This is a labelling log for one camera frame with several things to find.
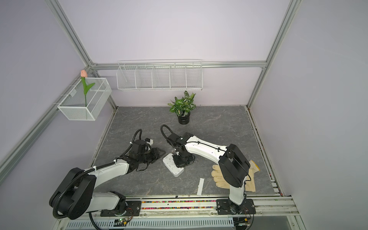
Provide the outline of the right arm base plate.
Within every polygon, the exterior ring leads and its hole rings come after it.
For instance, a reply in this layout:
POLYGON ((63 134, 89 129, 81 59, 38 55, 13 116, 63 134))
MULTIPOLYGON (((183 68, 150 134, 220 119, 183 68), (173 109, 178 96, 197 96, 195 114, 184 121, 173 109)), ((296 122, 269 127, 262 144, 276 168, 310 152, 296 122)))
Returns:
POLYGON ((215 208, 219 215, 253 215, 256 213, 252 199, 245 199, 240 205, 233 203, 229 198, 217 199, 215 208))

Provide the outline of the white alarm device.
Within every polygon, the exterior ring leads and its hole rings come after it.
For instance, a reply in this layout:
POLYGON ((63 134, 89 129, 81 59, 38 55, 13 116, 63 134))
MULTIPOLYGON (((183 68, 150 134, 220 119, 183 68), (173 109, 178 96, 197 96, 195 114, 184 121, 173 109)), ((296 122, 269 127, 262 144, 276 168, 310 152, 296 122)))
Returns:
POLYGON ((184 168, 179 168, 175 165, 172 153, 167 154, 163 158, 163 163, 174 177, 179 177, 185 170, 184 168))

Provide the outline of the artificial pink tulip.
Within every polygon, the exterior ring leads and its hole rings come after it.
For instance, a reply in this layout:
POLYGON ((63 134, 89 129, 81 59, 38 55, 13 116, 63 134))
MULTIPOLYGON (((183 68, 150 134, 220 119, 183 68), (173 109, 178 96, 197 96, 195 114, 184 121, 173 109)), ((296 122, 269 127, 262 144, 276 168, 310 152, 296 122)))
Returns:
POLYGON ((95 85, 95 82, 93 82, 91 84, 88 84, 86 82, 86 78, 88 78, 88 74, 85 70, 82 70, 80 72, 80 76, 81 76, 81 82, 82 82, 82 86, 83 86, 85 106, 87 107, 87 94, 88 94, 89 90, 95 85))

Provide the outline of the white battery cover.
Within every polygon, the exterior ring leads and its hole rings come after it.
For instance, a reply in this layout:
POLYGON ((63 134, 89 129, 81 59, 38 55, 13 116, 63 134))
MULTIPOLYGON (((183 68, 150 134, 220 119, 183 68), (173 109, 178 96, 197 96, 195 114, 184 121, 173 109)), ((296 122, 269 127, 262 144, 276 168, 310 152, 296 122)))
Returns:
POLYGON ((200 178, 200 180, 199 180, 198 189, 197 189, 197 195, 198 196, 202 196, 204 181, 205 181, 204 178, 200 178))

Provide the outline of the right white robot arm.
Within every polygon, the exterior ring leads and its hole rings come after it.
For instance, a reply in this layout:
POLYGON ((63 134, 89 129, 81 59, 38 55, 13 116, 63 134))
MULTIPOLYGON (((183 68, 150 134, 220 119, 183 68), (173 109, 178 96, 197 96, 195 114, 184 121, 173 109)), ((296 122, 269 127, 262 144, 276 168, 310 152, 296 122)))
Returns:
POLYGON ((160 131, 167 143, 174 148, 174 152, 163 159, 164 165, 174 177, 181 175, 186 166, 194 163, 197 155, 201 156, 220 167, 222 176, 230 185, 230 203, 240 206, 245 202, 246 177, 249 176, 251 165, 236 145, 213 144, 187 132, 179 136, 167 125, 161 125, 160 131))

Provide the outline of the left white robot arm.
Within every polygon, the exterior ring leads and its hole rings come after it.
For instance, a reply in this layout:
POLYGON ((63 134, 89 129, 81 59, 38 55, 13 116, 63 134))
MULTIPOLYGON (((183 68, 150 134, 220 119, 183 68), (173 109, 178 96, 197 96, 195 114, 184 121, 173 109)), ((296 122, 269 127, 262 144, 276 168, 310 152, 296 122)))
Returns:
POLYGON ((119 192, 95 192, 101 184, 116 177, 138 172, 139 166, 151 165, 161 158, 165 151, 152 147, 153 140, 142 139, 142 129, 138 129, 129 147, 112 162, 89 169, 71 169, 49 200, 56 219, 77 219, 85 213, 110 211, 115 216, 128 214, 126 197, 119 192))

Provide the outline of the potted green plant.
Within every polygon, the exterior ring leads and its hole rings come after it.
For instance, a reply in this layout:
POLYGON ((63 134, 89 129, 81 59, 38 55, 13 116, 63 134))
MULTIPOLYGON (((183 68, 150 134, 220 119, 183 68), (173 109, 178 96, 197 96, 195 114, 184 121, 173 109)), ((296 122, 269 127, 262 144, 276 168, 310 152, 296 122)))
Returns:
POLYGON ((195 95, 195 93, 189 94, 188 91, 184 91, 184 97, 181 99, 175 97, 174 101, 167 104, 170 107, 170 112, 177 115, 181 125, 187 125, 190 122, 191 111, 196 108, 195 95))

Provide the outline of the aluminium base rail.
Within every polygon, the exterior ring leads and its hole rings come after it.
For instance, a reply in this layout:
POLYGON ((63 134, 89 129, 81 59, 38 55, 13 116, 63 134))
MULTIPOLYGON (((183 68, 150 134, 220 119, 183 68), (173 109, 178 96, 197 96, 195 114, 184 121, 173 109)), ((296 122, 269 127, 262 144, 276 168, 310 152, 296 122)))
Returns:
MULTIPOLYGON (((216 211, 216 200, 227 199, 220 196, 162 196, 143 197, 127 196, 126 201, 141 201, 139 217, 154 216, 220 216, 216 211)), ((247 197, 254 201, 256 213, 253 215, 224 215, 224 216, 292 216, 298 215, 299 211, 291 197, 284 196, 256 196, 247 197)))

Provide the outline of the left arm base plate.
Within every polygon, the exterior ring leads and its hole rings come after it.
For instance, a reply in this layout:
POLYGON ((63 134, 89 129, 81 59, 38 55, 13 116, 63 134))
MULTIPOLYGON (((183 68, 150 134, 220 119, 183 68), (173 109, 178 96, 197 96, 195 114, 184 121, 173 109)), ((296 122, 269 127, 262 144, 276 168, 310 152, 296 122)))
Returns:
POLYGON ((124 201, 113 210, 102 210, 101 217, 135 217, 139 216, 141 201, 124 201))

